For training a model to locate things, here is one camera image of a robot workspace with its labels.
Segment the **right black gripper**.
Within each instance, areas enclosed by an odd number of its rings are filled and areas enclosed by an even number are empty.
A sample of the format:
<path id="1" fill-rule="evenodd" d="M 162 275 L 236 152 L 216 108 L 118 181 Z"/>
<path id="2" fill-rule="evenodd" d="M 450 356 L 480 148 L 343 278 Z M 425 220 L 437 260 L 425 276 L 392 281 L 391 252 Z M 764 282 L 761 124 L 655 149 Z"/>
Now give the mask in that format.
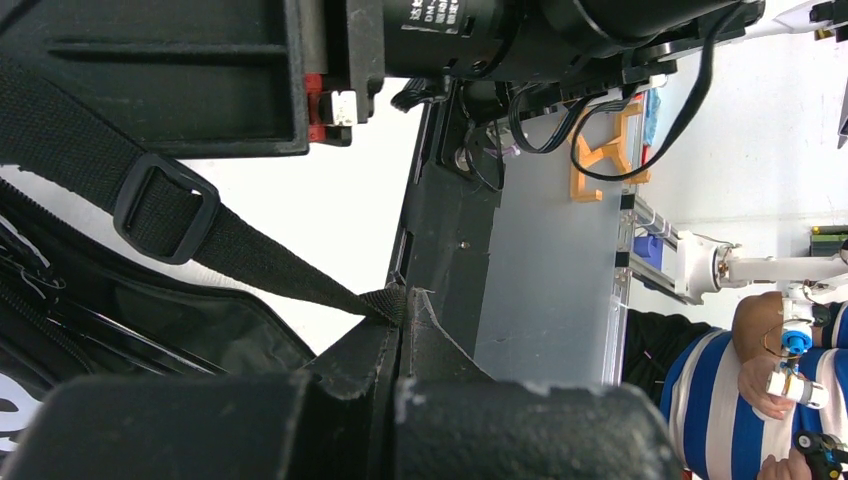
<path id="1" fill-rule="evenodd" d="M 348 146 L 386 76 L 381 1 L 5 1 L 1 51 L 180 159 Z"/>

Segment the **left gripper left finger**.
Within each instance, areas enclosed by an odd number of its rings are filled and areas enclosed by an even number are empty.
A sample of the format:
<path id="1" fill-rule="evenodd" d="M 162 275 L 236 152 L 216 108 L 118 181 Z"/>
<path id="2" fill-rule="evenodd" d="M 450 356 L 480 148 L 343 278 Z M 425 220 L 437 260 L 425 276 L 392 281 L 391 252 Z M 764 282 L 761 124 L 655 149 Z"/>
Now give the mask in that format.
<path id="1" fill-rule="evenodd" d="M 350 331 L 301 368 L 328 395 L 342 401 L 365 397 L 397 352 L 406 316 L 406 290 L 389 284 L 363 295 L 372 311 Z"/>

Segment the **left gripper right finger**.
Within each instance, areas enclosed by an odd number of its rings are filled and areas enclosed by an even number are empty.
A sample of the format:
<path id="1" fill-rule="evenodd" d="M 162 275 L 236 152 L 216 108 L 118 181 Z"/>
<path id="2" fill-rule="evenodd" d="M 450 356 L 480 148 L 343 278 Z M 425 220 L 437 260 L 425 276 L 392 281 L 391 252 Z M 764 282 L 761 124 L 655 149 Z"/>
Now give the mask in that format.
<path id="1" fill-rule="evenodd" d="M 493 384 L 487 374 L 441 325 L 430 292 L 409 292 L 409 389 Z"/>

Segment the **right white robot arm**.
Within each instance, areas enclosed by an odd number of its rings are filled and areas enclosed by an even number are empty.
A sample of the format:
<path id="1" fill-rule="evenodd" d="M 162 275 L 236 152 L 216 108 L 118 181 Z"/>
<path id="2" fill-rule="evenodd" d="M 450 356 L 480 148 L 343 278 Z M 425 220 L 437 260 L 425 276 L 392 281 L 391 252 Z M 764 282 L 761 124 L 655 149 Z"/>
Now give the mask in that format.
<path id="1" fill-rule="evenodd" d="M 1 55 L 177 158 L 346 146 L 388 77 L 635 82 L 729 1 L 5 1 Z"/>

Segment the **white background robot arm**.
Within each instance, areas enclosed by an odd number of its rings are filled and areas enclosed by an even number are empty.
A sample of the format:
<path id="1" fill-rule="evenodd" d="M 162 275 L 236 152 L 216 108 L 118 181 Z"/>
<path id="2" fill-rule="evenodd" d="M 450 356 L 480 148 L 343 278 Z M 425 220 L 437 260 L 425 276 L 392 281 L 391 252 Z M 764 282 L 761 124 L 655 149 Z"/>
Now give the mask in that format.
<path id="1" fill-rule="evenodd" d="M 666 275 L 651 256 L 641 256 L 640 241 L 657 241 L 674 251 L 675 272 Z M 830 257 L 743 257 L 736 244 L 719 242 L 691 231 L 661 233 L 650 230 L 641 239 L 631 236 L 606 264 L 610 280 L 600 284 L 598 265 L 587 253 L 573 254 L 574 263 L 562 267 L 571 275 L 552 299 L 533 297 L 534 289 L 554 286 L 557 268 L 533 266 L 530 276 L 497 274 L 485 281 L 483 312 L 491 324 L 517 321 L 529 329 L 541 320 L 560 330 L 546 329 L 525 340 L 510 340 L 501 350 L 480 348 L 473 367 L 498 381 L 554 382 L 585 386 L 617 384 L 623 375 L 624 330 L 630 284 L 637 280 L 687 305 L 700 305 L 706 294 L 752 284 L 782 285 L 781 360 L 767 379 L 770 394 L 820 408 L 824 387 L 804 380 L 801 358 L 813 347 L 812 330 L 827 319 L 824 308 L 847 300 L 847 249 Z"/>

